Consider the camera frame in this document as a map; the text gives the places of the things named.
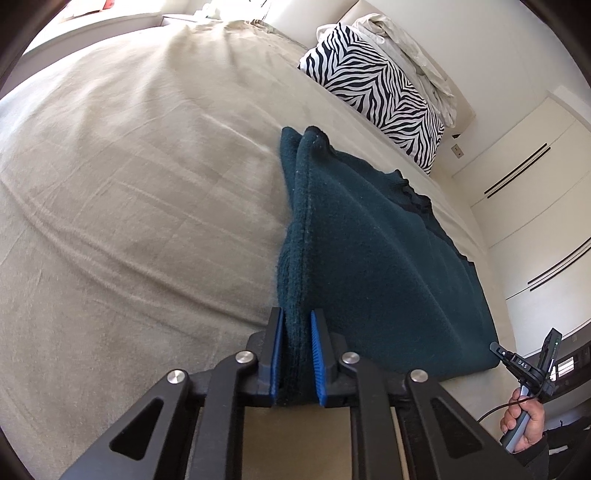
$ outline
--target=bed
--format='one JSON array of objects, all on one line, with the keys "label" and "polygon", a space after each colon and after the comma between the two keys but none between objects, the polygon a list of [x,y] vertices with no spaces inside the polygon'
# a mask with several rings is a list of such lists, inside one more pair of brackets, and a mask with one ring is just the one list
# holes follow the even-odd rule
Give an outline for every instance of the bed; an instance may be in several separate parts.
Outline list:
[{"label": "bed", "polygon": [[[153,28],[68,56],[0,102],[0,424],[35,479],[58,478],[168,370],[211,368],[264,328],[290,221],[286,125],[317,125],[428,195],[514,348],[451,178],[437,163],[424,174],[306,78],[304,52],[260,22]],[[478,416],[515,385],[497,367],[444,386]],[[495,436],[498,420],[484,423]],[[243,477],[346,478],[348,438],[345,409],[249,410]]]}]

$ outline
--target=cable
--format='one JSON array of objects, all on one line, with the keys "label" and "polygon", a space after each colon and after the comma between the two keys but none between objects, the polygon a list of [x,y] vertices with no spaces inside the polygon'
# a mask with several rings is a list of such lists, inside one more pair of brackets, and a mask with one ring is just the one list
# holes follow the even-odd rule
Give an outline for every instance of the cable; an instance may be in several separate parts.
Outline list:
[{"label": "cable", "polygon": [[495,407],[492,410],[487,411],[482,417],[480,417],[478,419],[478,423],[482,422],[482,420],[484,420],[485,418],[487,418],[487,416],[489,416],[491,413],[496,412],[497,410],[500,410],[500,409],[505,408],[505,407],[510,407],[512,405],[519,405],[520,403],[523,403],[523,402],[528,401],[528,400],[534,400],[535,398],[538,398],[541,393],[542,393],[542,389],[540,388],[538,390],[538,393],[536,393],[533,397],[526,397],[526,398],[522,398],[521,400],[510,401],[509,403],[505,403],[503,405],[499,405],[498,407]]}]

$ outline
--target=hand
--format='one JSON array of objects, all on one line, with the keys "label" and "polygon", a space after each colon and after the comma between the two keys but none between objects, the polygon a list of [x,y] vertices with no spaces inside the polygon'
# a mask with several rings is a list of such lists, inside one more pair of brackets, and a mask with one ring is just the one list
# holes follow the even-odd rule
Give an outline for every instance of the hand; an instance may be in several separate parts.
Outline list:
[{"label": "hand", "polygon": [[[520,397],[520,392],[521,389],[517,388],[513,392],[510,401],[517,401],[521,400],[522,398],[527,398]],[[525,410],[530,414],[530,421],[528,422],[527,427],[525,427],[524,434],[517,442],[514,453],[528,449],[533,444],[539,442],[542,439],[542,435],[544,434],[544,407],[537,398],[534,398],[518,405],[512,405],[507,409],[505,416],[501,420],[501,431],[503,432],[503,435],[507,433],[508,430],[513,430],[517,426],[516,419],[521,414],[521,410]]]}]

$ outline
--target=pillow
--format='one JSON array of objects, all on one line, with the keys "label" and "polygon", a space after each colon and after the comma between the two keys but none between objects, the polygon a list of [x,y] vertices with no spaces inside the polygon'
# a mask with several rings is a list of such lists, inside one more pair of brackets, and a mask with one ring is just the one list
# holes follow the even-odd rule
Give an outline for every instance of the pillow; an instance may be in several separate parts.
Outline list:
[{"label": "pillow", "polygon": [[327,32],[298,67],[362,113],[427,174],[444,125],[404,72],[347,25]]}]

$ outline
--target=green fleece cloth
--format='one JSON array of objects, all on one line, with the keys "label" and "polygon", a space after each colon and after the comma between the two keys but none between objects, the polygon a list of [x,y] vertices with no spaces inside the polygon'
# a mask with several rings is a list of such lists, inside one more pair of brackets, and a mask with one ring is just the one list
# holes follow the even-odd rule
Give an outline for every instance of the green fleece cloth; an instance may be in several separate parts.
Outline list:
[{"label": "green fleece cloth", "polygon": [[293,220],[278,262],[285,401],[314,399],[310,312],[381,368],[439,380],[493,368],[495,325],[474,264],[397,170],[335,151],[316,127],[286,127],[281,163]]}]

